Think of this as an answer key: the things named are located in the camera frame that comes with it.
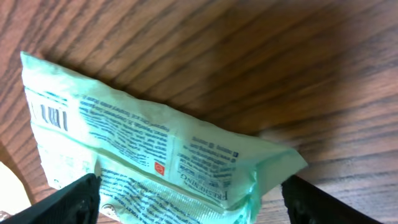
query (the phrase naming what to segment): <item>brown wood grain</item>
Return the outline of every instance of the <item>brown wood grain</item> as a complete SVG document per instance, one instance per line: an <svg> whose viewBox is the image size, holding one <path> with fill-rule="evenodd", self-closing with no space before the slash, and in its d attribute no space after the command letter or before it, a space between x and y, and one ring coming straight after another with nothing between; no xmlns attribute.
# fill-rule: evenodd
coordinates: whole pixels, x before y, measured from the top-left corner
<svg viewBox="0 0 398 224"><path fill-rule="evenodd" d="M0 160L47 185L19 52L297 148L304 179L398 223L398 1L2 0ZM258 223L289 223L278 188ZM98 223L112 223L100 216Z"/></svg>

